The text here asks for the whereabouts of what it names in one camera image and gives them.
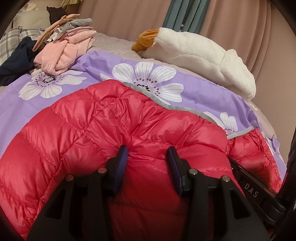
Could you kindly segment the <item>red puffer down jacket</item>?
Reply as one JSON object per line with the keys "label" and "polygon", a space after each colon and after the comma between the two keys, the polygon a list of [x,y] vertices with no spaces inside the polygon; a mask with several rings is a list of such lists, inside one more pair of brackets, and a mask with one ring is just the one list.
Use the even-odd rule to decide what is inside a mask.
{"label": "red puffer down jacket", "polygon": [[68,175],[103,167],[119,147],[128,161],[119,194],[109,203],[116,240],[180,240],[187,204],[173,189],[165,161],[173,146],[182,159],[219,178],[236,160],[274,191],[282,181],[258,129],[227,139],[214,123],[163,108],[116,80],[78,90],[35,115],[1,157],[1,208],[23,238]]}

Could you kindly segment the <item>tan wooden clothes hanger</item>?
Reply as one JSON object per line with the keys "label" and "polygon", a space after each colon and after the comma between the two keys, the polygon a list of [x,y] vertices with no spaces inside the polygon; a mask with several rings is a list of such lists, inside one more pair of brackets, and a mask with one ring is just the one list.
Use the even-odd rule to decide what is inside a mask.
{"label": "tan wooden clothes hanger", "polygon": [[48,39],[51,34],[53,33],[53,31],[60,27],[61,25],[69,22],[69,21],[72,21],[72,20],[75,20],[75,19],[78,19],[78,17],[80,16],[80,14],[70,14],[68,16],[62,16],[62,18],[58,21],[56,21],[55,23],[53,23],[52,25],[50,25],[50,27],[48,27],[45,32],[43,32],[43,35],[41,35],[41,37],[39,37],[39,39],[37,40],[36,44],[34,45],[32,51],[35,52],[37,51],[37,49],[40,48],[40,46],[43,44],[44,41],[46,41],[46,39]]}

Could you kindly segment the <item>purple floral bed quilt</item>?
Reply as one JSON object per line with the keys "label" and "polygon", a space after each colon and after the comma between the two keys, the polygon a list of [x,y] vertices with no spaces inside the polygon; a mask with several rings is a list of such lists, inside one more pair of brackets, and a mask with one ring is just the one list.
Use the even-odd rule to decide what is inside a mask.
{"label": "purple floral bed quilt", "polygon": [[[104,51],[79,57],[66,72],[23,75],[1,96],[1,157],[15,135],[40,111],[78,90],[116,80],[139,91],[163,108],[188,111],[221,127],[227,137],[261,126],[254,111],[238,95],[210,81],[151,62],[129,61]],[[272,151],[280,178],[286,166],[278,148],[262,133]]]}

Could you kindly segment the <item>pink folded garment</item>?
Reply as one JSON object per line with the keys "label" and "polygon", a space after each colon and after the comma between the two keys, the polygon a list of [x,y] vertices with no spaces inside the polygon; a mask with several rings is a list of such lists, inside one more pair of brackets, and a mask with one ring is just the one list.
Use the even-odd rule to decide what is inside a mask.
{"label": "pink folded garment", "polygon": [[49,75],[66,72],[77,58],[86,54],[94,42],[96,31],[92,27],[76,27],[58,40],[46,44],[34,59],[34,66]]}

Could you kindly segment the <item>dark navy garment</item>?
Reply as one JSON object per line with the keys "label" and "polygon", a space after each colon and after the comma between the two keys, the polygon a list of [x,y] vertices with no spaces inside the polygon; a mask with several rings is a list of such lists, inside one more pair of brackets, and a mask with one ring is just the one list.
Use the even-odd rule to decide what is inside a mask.
{"label": "dark navy garment", "polygon": [[34,59],[38,51],[33,52],[37,41],[25,37],[11,56],[1,65],[1,86],[8,86],[34,68]]}

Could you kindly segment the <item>grey folded garment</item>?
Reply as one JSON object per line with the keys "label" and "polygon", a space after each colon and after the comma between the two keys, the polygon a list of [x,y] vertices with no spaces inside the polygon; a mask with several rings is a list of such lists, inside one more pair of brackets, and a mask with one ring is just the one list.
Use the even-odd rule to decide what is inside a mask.
{"label": "grey folded garment", "polygon": [[93,30],[93,27],[90,25],[93,23],[91,18],[87,19],[75,19],[69,21],[60,27],[55,28],[50,37],[46,39],[46,43],[55,42],[60,39],[63,35],[68,34],[73,31],[73,29],[77,28],[78,30]]}

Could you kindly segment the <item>grey teal curtain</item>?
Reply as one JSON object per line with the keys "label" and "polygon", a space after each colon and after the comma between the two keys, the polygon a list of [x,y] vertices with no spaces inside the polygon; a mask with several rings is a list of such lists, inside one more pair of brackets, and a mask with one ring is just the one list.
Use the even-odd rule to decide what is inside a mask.
{"label": "grey teal curtain", "polygon": [[176,32],[198,34],[203,25],[210,0],[172,0],[163,23]]}

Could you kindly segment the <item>plaid grey pillow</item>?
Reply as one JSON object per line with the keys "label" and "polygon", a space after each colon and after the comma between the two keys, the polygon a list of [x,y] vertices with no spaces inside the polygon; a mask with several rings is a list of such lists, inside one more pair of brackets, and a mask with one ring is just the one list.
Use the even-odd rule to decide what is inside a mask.
{"label": "plaid grey pillow", "polygon": [[23,29],[22,27],[17,27],[12,29],[6,35],[1,38],[1,64],[3,64],[15,51],[16,47],[20,44],[23,38],[31,37],[32,40],[36,39],[41,35],[45,29]]}

